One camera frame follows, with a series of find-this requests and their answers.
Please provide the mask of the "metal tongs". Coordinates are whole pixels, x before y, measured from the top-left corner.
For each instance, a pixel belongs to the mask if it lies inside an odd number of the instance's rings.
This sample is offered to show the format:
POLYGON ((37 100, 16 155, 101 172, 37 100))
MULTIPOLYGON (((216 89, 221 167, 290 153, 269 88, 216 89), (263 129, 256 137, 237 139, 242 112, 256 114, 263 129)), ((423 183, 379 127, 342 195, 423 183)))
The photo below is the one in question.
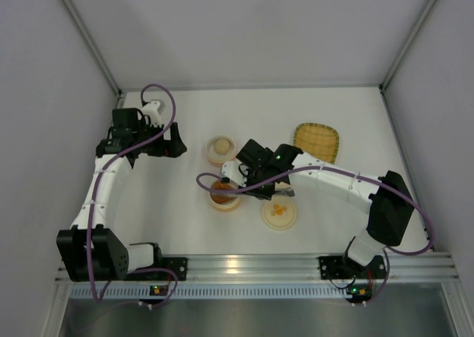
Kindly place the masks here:
POLYGON ((285 197, 294 197, 295 192, 291 187, 284 188, 283 190, 276 189, 274 187, 265 186, 263 188, 257 188, 253 190, 244 190, 240 189, 211 189, 212 194, 226 194, 226 195, 244 195, 251 196, 258 199, 270 200, 274 196, 285 196, 285 197))

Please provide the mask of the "white steamed bun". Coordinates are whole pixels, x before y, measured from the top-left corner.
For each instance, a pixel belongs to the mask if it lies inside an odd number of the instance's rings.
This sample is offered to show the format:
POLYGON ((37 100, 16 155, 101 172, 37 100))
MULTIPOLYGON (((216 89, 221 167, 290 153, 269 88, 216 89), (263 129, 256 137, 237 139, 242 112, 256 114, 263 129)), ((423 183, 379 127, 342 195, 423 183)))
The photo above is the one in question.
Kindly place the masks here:
POLYGON ((227 155, 232 150, 232 147, 232 143, 226 138, 219 138, 213 143, 213 149, 220 156, 227 155))

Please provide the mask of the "orange fried food piece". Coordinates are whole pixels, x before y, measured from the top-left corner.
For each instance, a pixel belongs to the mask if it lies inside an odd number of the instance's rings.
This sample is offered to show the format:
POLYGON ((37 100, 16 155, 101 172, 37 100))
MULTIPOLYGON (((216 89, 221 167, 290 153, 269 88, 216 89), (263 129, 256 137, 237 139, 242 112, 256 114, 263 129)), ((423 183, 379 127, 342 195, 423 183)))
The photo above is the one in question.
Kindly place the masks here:
MULTIPOLYGON (((212 185, 212 188, 214 190, 220 190, 220 191, 229 191, 233 189, 233 187, 230 184, 224 183, 222 181, 215 181, 212 185)), ((234 201, 236 198, 234 194, 216 193, 216 192, 212 192, 210 194, 210 197, 213 200, 213 202, 220 205, 229 204, 232 201, 234 201)))

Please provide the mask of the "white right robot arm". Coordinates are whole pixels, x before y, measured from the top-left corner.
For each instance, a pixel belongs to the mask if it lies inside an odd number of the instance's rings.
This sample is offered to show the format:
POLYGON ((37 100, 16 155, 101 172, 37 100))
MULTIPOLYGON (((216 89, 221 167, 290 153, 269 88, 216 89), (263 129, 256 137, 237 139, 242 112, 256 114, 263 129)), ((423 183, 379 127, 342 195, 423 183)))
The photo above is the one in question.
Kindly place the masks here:
POLYGON ((284 182, 320 190, 366 214, 366 227, 342 256, 351 270, 362 271, 384 248, 399 246, 414 211, 410 192, 398 173, 366 177, 289 144, 271 150, 250 139, 236 159, 224 163, 221 172, 240 193, 258 199, 270 200, 277 193, 276 185, 284 182))

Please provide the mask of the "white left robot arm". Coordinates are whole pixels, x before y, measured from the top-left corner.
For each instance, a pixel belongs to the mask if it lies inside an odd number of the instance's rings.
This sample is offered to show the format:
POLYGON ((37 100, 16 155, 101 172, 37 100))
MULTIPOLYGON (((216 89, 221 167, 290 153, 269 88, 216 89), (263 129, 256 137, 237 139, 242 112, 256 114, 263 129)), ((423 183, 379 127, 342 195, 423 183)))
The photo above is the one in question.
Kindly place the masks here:
POLYGON ((124 184, 141 154, 177 158, 187 150, 177 123, 161 121, 164 103, 113 111, 113 124, 96 147, 90 188, 70 228, 56 237, 61 260, 72 281, 141 280, 144 270, 163 268, 157 243, 127 245, 112 230, 124 184))

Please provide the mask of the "pink lunch box bowl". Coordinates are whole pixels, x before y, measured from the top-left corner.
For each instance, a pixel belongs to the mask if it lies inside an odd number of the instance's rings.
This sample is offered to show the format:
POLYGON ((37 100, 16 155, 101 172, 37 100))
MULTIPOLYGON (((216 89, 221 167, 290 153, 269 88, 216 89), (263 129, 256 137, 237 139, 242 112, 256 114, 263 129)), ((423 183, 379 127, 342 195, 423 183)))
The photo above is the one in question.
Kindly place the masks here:
POLYGON ((228 136, 214 136, 205 145, 207 160, 215 167, 221 167, 225 162, 236 157, 237 146, 228 136))

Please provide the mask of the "cream lid with pink knob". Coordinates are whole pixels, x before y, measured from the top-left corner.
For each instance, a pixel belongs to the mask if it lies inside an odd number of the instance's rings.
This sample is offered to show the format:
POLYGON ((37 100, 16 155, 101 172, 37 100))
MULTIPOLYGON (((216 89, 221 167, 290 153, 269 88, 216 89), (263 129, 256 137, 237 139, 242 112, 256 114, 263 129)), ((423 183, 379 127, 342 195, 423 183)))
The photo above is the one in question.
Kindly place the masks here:
POLYGON ((280 181, 280 182, 275 183, 275 191, 287 192, 287 191, 291 191, 292 189, 293 189, 292 185, 285 181, 280 181))

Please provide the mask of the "cream lid with orange knob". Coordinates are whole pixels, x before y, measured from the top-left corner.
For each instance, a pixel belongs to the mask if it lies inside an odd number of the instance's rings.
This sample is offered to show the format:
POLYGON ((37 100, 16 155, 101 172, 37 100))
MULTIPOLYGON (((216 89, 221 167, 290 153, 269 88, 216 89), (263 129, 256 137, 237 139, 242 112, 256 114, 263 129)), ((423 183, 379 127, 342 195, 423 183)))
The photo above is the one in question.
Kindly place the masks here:
POLYGON ((270 229, 283 231, 290 229, 296 223, 298 211, 291 198, 276 196, 262 204, 261 217, 270 229))

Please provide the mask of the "woven bamboo tray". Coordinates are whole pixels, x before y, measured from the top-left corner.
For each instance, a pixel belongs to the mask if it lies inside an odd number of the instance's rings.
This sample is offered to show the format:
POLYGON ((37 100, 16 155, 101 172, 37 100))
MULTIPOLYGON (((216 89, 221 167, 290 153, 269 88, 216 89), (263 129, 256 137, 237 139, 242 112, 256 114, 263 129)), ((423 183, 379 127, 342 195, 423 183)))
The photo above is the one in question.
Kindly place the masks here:
POLYGON ((338 132, 331 126, 303 123, 293 134, 293 145, 317 159, 335 164, 340 144, 338 132))

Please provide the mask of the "aluminium front rail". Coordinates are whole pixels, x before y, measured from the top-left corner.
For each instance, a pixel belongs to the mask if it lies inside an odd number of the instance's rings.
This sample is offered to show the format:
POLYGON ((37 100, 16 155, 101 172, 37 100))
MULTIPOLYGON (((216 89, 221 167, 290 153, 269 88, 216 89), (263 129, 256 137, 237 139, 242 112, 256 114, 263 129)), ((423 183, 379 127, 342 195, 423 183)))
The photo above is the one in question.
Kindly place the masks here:
POLYGON ((316 254, 263 255, 190 255, 188 283, 198 284, 323 284, 354 281, 438 283, 457 281, 458 272, 449 253, 431 252, 419 256, 380 254, 387 269, 386 277, 323 280, 316 254))

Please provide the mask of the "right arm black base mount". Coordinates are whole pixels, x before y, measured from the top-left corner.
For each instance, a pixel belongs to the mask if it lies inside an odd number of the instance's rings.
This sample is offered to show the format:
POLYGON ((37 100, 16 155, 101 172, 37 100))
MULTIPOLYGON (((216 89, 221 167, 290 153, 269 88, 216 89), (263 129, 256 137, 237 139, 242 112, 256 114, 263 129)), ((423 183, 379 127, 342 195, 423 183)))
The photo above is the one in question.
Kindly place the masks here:
POLYGON ((319 267, 323 280, 345 280, 368 278, 371 273, 374 279, 386 277, 387 269, 382 256, 375 256, 367 266, 362 266, 342 255, 319 256, 319 267))

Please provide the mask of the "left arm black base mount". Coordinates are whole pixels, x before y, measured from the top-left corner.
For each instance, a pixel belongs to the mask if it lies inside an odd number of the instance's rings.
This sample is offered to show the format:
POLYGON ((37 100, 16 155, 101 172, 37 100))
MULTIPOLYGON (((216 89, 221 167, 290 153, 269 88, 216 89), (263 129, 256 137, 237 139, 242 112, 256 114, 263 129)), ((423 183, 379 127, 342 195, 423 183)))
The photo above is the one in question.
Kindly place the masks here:
POLYGON ((157 262, 154 262, 149 267, 138 268, 131 273, 128 273, 126 281, 167 281, 173 280, 173 275, 165 272, 169 270, 173 272, 178 281, 187 280, 187 264, 186 257, 172 257, 162 256, 157 262))

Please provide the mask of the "left aluminium frame post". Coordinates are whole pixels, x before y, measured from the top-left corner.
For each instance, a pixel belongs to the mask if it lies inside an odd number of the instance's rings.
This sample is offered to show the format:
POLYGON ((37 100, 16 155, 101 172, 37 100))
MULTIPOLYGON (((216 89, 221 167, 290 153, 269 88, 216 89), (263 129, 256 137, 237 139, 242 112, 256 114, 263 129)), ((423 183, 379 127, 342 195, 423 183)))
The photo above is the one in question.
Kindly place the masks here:
POLYGON ((75 27, 77 33, 84 42, 87 51, 92 56, 94 62, 96 63, 97 68, 100 73, 103 75, 105 81, 107 82, 109 88, 115 94, 117 98, 120 98, 122 95, 122 90, 120 89, 118 82, 115 80, 110 68, 107 65, 101 51, 96 44, 93 35, 88 29, 84 19, 82 18, 79 9, 75 5, 73 0, 59 0, 60 4, 64 8, 64 11, 70 18, 72 25, 75 27))

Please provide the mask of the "aluminium frame post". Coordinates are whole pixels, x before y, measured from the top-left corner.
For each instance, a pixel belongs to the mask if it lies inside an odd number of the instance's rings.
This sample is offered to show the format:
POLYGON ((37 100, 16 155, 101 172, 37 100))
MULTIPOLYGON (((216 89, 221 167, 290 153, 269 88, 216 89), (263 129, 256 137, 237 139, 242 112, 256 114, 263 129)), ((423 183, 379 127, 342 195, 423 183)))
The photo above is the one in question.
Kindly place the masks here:
POLYGON ((64 11, 70 18, 72 25, 75 27, 77 33, 84 42, 87 51, 92 56, 94 62, 96 63, 97 68, 100 73, 103 75, 105 81, 107 82, 109 88, 115 94, 117 98, 120 98, 122 95, 122 90, 120 89, 118 82, 115 80, 110 68, 107 65, 101 51, 96 44, 93 35, 88 29, 84 19, 82 18, 79 9, 75 5, 73 0, 59 0, 60 4, 64 8, 64 11))
POLYGON ((395 58, 390 64, 382 82, 378 86, 381 94, 385 94, 385 92, 393 82, 393 79, 396 77, 399 70, 401 69, 405 59, 408 57, 411 49, 417 42, 418 37, 421 35, 421 31, 424 29, 425 25, 429 21, 439 2, 440 0, 426 0, 422 4, 420 12, 416 16, 415 21, 410 27, 407 36, 399 47, 395 58))

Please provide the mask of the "right aluminium frame post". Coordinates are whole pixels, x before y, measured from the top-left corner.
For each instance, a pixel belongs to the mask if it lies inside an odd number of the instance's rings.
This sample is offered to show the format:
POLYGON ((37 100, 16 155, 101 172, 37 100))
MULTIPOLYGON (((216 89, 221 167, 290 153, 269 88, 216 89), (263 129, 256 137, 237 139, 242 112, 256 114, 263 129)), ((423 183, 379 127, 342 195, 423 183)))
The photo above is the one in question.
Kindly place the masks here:
POLYGON ((429 21, 439 2, 440 0, 426 0, 422 4, 420 12, 416 16, 415 21, 410 27, 407 36, 399 47, 395 58, 390 64, 382 82, 378 86, 381 94, 385 94, 385 92, 393 82, 393 79, 396 77, 399 70, 401 69, 405 59, 408 57, 411 49, 417 42, 418 37, 421 35, 421 31, 424 29, 425 25, 429 21))

